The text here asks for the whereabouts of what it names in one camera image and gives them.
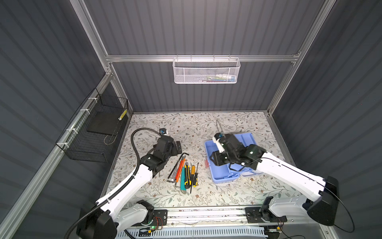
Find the white blue tool box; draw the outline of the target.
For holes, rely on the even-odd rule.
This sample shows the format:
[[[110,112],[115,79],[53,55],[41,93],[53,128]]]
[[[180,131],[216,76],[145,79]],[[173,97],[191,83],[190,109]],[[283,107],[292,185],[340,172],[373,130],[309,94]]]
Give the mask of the white blue tool box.
[[[215,134],[213,140],[205,142],[212,181],[227,183],[241,175],[261,174],[256,166],[267,151],[258,146],[251,133]]]

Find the black yellow screwdriver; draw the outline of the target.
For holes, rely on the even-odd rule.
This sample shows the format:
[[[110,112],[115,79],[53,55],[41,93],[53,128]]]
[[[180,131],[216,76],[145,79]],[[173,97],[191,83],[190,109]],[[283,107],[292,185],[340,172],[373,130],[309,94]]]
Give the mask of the black yellow screwdriver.
[[[195,172],[194,172],[194,177],[193,177],[193,181],[192,181],[193,187],[196,187],[198,185],[198,167],[199,167],[199,164],[197,164],[197,167],[196,167]]]

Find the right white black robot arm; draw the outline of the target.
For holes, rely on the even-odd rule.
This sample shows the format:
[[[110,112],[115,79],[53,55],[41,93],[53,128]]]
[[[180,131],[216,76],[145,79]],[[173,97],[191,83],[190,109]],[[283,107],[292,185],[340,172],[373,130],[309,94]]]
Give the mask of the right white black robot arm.
[[[282,217],[308,215],[315,222],[324,226],[335,226],[339,205],[344,205],[339,196],[339,181],[328,176],[310,174],[275,157],[266,149],[250,144],[245,146],[232,133],[224,133],[219,121],[216,122],[218,132],[212,141],[217,150],[209,156],[216,166],[239,165],[242,171],[250,168],[257,173],[272,176],[296,189],[300,196],[290,199],[276,199],[268,196],[259,213],[266,222],[281,223]]]

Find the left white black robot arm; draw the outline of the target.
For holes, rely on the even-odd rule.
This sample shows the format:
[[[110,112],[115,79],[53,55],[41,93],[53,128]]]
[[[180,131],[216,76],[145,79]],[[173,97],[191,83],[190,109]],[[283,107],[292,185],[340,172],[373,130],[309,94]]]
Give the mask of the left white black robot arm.
[[[134,171],[121,183],[100,197],[89,211],[81,211],[64,238],[76,232],[82,239],[114,239],[118,233],[135,224],[150,222],[154,211],[150,203],[141,200],[130,209],[123,207],[141,187],[164,169],[170,157],[181,154],[182,149],[181,143],[170,137],[165,128],[149,128],[148,131],[159,136],[157,143],[146,155],[137,157]]]

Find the large black hex key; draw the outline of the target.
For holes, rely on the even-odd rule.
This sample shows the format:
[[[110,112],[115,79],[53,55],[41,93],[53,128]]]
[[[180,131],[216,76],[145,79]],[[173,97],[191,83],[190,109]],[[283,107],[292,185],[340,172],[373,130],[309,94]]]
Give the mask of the large black hex key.
[[[181,162],[188,156],[188,153],[182,153],[181,156],[179,157],[177,163],[175,164],[174,168],[172,169],[170,175],[167,178],[167,182],[174,183],[177,180],[177,177],[179,175],[179,170],[182,168]]]

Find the yellow black utility knife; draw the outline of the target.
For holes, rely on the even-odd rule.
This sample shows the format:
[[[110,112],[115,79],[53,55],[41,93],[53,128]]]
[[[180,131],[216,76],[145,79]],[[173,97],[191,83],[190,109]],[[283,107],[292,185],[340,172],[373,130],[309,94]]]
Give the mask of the yellow black utility knife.
[[[185,165],[185,184],[186,189],[189,189],[191,187],[191,173],[190,173],[190,166],[188,163]]]

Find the yellow tag in cage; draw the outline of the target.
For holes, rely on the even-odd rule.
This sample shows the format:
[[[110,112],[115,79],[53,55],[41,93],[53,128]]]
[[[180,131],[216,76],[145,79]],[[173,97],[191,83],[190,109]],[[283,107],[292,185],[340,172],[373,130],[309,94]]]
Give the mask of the yellow tag in cage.
[[[127,114],[128,110],[124,110],[123,113],[119,116],[118,120],[121,121],[123,120],[124,116]]]

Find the black foam pad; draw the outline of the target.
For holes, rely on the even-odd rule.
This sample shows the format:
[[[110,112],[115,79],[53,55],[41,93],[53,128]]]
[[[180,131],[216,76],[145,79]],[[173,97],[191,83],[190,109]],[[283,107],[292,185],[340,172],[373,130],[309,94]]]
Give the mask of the black foam pad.
[[[114,135],[118,132],[121,121],[118,113],[97,112],[87,126],[87,132]]]

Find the orange handled tool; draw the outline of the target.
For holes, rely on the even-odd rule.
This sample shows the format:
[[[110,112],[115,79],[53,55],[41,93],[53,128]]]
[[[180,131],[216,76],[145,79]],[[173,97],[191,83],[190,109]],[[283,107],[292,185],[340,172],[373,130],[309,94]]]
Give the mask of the orange handled tool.
[[[178,168],[178,171],[177,171],[177,174],[176,174],[176,182],[179,181],[179,178],[180,178],[180,175],[181,175],[181,172],[182,172],[182,169],[183,169],[183,165],[185,163],[185,159],[186,159],[186,156],[184,155],[180,161],[180,164],[179,164],[179,168]]]

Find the teal handled tool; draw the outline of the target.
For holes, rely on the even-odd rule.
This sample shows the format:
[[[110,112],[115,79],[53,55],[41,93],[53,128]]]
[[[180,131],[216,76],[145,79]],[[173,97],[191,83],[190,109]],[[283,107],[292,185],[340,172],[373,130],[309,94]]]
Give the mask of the teal handled tool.
[[[186,186],[185,186],[186,178],[187,178],[186,168],[184,167],[183,170],[182,170],[181,183],[180,183],[180,189],[181,189],[181,192],[183,194],[186,194],[186,192],[187,192]]]

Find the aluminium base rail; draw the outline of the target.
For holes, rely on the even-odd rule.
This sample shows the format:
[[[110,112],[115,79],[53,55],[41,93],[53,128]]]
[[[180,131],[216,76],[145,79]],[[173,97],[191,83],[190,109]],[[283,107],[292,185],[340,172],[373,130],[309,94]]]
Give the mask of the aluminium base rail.
[[[108,212],[96,210],[86,216],[82,224],[87,227],[90,224],[105,224],[117,231],[122,231],[129,227],[159,227],[166,226],[174,221],[179,223],[197,224],[199,222],[223,222],[223,221],[245,221],[250,224],[261,223],[286,223],[294,219],[312,222],[313,219],[304,210],[276,216],[272,214],[267,205],[261,207],[213,207],[199,209],[154,209],[150,205],[136,204],[129,209],[122,210],[115,219],[109,216]]]

